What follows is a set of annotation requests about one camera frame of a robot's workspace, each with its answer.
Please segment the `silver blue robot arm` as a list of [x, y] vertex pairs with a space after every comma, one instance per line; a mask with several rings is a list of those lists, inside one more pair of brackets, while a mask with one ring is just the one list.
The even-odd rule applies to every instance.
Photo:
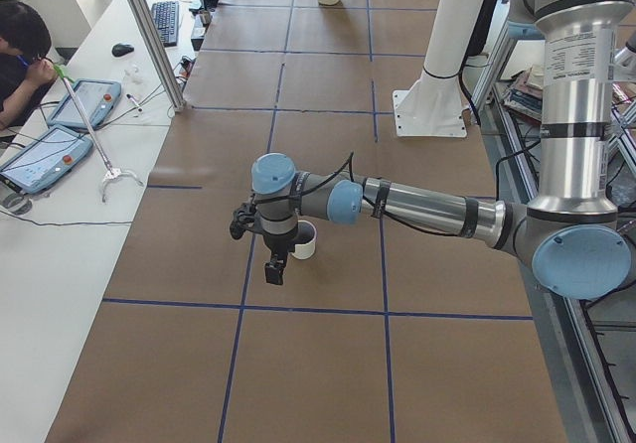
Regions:
[[634, 253], [606, 195], [614, 48], [635, 0], [511, 0], [515, 35], [545, 41], [539, 188], [525, 204], [479, 192], [487, 169], [470, 145], [457, 81], [487, 0], [440, 0], [420, 77], [393, 97], [393, 135], [382, 143], [384, 178], [350, 162], [327, 176], [298, 170], [281, 153], [257, 158], [251, 195], [233, 236], [258, 233], [269, 250], [265, 279], [279, 285], [299, 241], [299, 219], [352, 224], [360, 215], [429, 234], [477, 239], [524, 263], [557, 295], [590, 300], [619, 289]]

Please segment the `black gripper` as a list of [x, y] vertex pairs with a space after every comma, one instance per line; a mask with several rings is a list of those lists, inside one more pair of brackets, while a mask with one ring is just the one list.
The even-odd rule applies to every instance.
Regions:
[[270, 258], [264, 263], [265, 281], [268, 284], [282, 285], [288, 255], [295, 250], [297, 233], [286, 234], [265, 233], [263, 242], [270, 251]]

